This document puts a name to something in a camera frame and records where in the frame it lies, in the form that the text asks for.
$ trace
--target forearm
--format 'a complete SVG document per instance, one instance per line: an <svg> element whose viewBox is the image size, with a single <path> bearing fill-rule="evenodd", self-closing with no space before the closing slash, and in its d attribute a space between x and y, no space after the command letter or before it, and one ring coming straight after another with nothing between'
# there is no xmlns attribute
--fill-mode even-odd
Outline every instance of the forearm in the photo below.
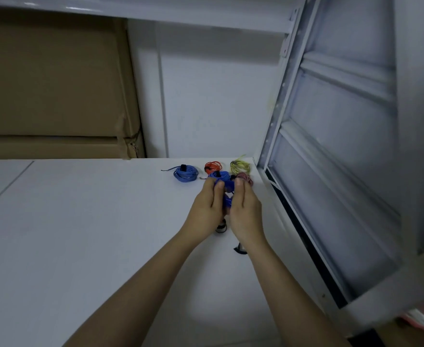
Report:
<svg viewBox="0 0 424 347"><path fill-rule="evenodd" d="M266 241L246 249L287 346L349 346Z"/></svg>
<svg viewBox="0 0 424 347"><path fill-rule="evenodd" d="M195 245L175 235L83 323L65 346L140 346Z"/></svg>

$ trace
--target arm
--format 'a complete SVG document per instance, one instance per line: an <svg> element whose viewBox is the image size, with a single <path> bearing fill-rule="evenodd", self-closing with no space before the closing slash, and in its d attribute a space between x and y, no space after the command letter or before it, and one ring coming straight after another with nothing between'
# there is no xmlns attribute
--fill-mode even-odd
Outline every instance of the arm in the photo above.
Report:
<svg viewBox="0 0 424 347"><path fill-rule="evenodd" d="M141 346L191 251L223 218L223 182L204 182L181 230L70 337L65 347Z"/></svg>
<svg viewBox="0 0 424 347"><path fill-rule="evenodd" d="M294 279L265 238L261 203L251 186L235 181L231 229L247 250L273 319L288 346L350 346Z"/></svg>

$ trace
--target yellow wire coil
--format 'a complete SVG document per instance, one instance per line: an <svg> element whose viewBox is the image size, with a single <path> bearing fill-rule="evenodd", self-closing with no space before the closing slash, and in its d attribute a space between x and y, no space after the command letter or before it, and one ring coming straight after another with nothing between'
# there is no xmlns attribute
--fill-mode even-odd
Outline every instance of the yellow wire coil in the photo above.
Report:
<svg viewBox="0 0 424 347"><path fill-rule="evenodd" d="M245 154L243 154L241 157L231 162L231 164L229 165L231 168L231 174L236 175L240 172L250 174L250 168L251 168L250 163L247 163L246 161L241 159L244 156Z"/></svg>

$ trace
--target brown cardboard box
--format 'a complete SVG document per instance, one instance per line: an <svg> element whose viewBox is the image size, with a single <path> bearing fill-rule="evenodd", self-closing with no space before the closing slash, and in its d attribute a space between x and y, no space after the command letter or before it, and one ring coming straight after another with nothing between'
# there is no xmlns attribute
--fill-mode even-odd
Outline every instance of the brown cardboard box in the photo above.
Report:
<svg viewBox="0 0 424 347"><path fill-rule="evenodd" d="M139 131L124 20L0 9L1 158L129 158Z"/></svg>

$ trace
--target white wall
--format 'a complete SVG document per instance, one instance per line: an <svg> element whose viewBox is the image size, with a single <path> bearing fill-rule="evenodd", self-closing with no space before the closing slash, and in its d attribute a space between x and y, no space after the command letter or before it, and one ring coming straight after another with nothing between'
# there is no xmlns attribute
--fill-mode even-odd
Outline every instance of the white wall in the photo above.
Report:
<svg viewBox="0 0 424 347"><path fill-rule="evenodd" d="M130 20L148 157L253 155L282 34Z"/></svg>

